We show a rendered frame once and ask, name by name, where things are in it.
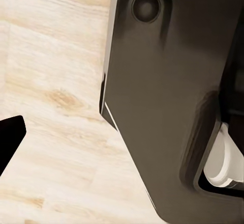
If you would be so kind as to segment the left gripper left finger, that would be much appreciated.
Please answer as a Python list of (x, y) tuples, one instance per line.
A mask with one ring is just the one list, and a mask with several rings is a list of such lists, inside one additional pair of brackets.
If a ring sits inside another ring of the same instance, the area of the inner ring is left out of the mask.
[(0, 121), (0, 176), (26, 135), (22, 115)]

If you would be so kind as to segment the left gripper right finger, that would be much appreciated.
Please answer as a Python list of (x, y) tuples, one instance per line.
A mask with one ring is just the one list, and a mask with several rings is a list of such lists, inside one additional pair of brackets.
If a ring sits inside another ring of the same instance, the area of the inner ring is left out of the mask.
[(244, 156), (244, 117), (238, 115), (231, 117), (228, 134)]

